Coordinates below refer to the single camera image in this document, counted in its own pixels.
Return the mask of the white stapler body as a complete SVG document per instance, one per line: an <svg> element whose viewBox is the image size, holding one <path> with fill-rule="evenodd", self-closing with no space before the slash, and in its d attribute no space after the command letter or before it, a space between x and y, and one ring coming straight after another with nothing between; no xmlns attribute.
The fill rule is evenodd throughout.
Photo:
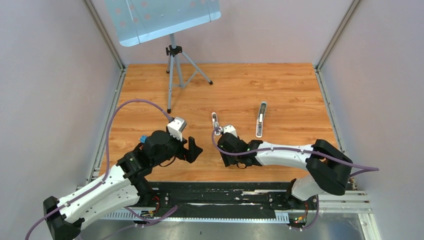
<svg viewBox="0 0 424 240"><path fill-rule="evenodd" d="M257 115L257 118L256 118L255 136L257 138L261 138L263 136L263 124L264 124L266 109L267 109L267 102L262 101L260 106L259 106L259 111L258 111L258 115Z"/></svg>

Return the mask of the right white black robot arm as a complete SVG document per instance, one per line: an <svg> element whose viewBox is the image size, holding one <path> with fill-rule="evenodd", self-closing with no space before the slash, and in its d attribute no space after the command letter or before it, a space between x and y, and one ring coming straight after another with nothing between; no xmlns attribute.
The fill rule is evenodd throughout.
<svg viewBox="0 0 424 240"><path fill-rule="evenodd" d="M224 133L217 141L226 167L284 166L308 172L294 179L285 195L286 204L298 209L310 197L321 193L343 196L352 171L353 161L324 139L307 145L278 145L262 140L246 143L232 133Z"/></svg>

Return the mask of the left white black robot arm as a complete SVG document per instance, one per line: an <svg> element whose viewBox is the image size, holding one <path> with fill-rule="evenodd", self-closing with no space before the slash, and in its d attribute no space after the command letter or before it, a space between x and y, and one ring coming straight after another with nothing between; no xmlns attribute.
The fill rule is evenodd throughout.
<svg viewBox="0 0 424 240"><path fill-rule="evenodd" d="M163 130L145 137L127 152L108 173L66 196L43 201L45 220L54 240L73 240L96 220L118 209L139 204L149 206L153 190L146 176L165 161L193 163L203 152L195 139L177 139Z"/></svg>

